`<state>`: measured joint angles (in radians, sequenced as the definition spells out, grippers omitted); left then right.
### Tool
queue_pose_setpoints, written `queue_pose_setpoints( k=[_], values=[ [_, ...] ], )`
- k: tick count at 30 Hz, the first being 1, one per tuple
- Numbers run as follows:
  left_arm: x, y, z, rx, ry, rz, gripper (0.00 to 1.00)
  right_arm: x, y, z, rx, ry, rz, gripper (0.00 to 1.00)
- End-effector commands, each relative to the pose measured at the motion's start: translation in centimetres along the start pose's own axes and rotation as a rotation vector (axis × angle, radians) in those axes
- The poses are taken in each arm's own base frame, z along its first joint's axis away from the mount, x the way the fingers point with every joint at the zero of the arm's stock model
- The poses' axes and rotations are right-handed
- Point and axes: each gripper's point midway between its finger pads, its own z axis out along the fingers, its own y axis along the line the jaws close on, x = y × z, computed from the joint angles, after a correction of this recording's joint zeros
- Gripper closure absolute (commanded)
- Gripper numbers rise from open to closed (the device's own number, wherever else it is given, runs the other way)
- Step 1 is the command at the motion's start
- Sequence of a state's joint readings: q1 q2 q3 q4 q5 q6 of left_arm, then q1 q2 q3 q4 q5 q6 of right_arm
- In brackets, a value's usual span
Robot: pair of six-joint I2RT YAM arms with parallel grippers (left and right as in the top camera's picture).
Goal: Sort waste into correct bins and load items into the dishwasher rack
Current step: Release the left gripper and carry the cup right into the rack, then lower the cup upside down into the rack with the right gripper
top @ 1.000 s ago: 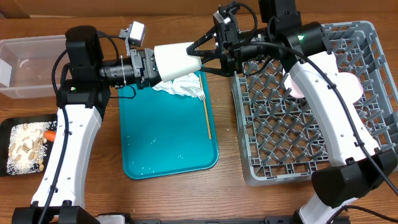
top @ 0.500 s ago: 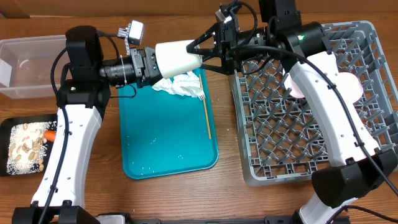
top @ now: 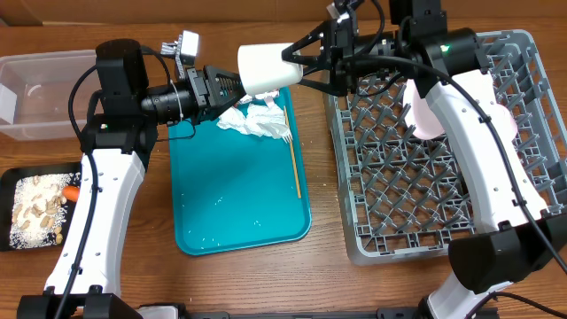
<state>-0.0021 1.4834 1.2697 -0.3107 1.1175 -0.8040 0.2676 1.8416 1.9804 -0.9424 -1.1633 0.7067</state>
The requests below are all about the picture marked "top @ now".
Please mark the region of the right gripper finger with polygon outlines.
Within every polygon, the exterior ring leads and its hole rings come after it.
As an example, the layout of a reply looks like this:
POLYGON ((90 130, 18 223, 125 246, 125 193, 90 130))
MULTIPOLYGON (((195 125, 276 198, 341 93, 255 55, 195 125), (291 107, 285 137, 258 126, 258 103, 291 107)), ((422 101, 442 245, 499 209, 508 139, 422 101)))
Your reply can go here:
POLYGON ((282 60, 301 66, 326 66, 330 23, 325 21, 282 51, 282 60))
POLYGON ((341 85, 340 83, 331 76, 328 82, 317 82, 313 80, 308 80, 307 78, 302 78, 299 85, 306 86, 311 89, 316 89, 322 93, 332 95, 335 97, 341 96, 341 85))

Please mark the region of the white paper cup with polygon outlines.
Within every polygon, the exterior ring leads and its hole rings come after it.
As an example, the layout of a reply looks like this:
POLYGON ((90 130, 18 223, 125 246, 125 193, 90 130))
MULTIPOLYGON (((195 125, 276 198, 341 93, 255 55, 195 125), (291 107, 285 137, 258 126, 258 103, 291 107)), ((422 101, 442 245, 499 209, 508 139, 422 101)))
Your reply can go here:
POLYGON ((242 45, 237 53, 241 82, 249 96, 299 83, 303 67, 282 59, 284 49, 291 43, 265 43, 242 45))

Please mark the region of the white napkin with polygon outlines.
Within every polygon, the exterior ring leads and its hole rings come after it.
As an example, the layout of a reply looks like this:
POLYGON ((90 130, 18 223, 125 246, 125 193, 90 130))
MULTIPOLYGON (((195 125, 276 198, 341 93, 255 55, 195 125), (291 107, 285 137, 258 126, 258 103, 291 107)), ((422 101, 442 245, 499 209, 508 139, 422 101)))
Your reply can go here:
POLYGON ((235 106, 230 107, 219 117, 217 126, 221 129, 234 129, 242 135, 272 137, 264 128, 264 125, 267 123, 267 106, 249 104, 246 107, 246 113, 235 106))

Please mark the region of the white round plate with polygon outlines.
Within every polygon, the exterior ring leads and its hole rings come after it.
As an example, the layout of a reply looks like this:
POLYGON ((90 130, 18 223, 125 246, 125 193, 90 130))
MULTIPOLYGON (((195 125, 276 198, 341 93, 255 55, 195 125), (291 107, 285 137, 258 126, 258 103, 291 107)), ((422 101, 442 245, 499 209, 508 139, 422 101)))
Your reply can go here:
POLYGON ((416 84, 413 80, 406 81, 402 104, 409 105, 409 110, 404 118, 408 127, 414 126, 413 135, 422 140, 431 140, 445 133, 439 120, 429 108, 427 101, 420 98, 416 84))

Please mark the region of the orange carrot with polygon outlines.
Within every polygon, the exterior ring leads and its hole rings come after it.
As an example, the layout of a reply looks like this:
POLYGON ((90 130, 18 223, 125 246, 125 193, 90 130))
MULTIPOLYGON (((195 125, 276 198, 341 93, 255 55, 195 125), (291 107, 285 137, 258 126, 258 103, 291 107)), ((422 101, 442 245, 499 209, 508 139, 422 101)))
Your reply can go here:
POLYGON ((73 185, 68 185, 63 188, 62 196, 65 197, 67 200, 76 202, 80 196, 80 188, 73 185))

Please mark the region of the white bowl with rice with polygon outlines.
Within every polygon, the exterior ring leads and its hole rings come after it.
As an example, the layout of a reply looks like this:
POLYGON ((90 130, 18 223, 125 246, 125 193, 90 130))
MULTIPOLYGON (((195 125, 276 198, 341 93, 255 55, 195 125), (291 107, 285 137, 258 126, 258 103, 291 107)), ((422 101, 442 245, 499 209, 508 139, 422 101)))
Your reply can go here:
POLYGON ((512 142, 518 133, 517 123, 513 114, 504 105, 498 105, 498 112, 499 119, 497 124, 500 137, 505 141, 512 142))

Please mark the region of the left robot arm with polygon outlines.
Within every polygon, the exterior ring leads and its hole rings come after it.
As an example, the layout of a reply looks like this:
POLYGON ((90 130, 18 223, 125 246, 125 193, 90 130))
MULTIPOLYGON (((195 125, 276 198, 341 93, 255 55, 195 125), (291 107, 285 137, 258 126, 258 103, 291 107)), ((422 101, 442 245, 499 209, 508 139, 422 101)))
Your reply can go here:
POLYGON ((156 58, 176 70, 160 87, 149 84, 144 56, 132 39, 101 43, 90 71, 100 82, 87 122, 76 127, 81 186, 63 251, 43 293, 24 296, 20 318, 184 318, 180 304, 134 308, 120 296, 120 263, 136 193, 158 140, 158 127, 213 121, 245 93, 238 74, 194 66, 199 37, 185 31, 156 58))

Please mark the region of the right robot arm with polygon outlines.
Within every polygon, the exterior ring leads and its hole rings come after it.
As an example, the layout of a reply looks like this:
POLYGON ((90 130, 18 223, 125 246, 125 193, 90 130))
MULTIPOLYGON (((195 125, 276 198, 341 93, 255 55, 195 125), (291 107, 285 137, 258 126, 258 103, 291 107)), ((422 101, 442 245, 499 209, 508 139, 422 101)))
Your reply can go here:
POLYGON ((376 72, 415 83, 457 159, 477 230, 450 243, 451 273, 421 300, 416 317, 475 317, 509 286, 561 259, 566 218, 549 213, 527 177, 476 33, 449 30, 438 1, 393 1, 380 20, 398 31, 363 36, 358 6, 333 3, 334 17, 285 48, 282 59, 302 66, 302 85, 336 97, 356 92, 360 78, 376 72))

